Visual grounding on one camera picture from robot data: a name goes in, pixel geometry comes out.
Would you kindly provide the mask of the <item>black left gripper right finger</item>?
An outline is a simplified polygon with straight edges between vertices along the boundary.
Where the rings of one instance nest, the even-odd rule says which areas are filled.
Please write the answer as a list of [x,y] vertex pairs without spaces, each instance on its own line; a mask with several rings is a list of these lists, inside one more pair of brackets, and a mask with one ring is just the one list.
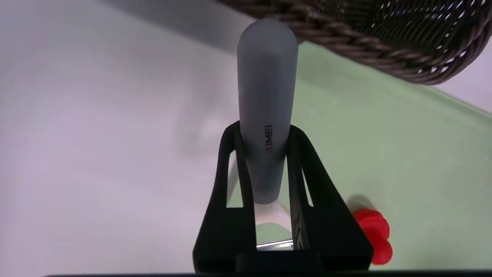
[[294,250],[323,271],[367,271],[374,249],[308,136],[290,127],[286,159]]

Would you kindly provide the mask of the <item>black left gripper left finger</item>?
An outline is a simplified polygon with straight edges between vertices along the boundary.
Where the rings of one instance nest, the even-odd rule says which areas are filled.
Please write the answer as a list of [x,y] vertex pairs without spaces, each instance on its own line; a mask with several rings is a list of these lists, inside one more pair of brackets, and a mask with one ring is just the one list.
[[[242,207],[227,207],[228,164],[235,151]],[[240,123],[223,132],[220,141],[214,187],[193,249],[197,272],[233,272],[241,254],[256,252],[253,190],[244,157]]]

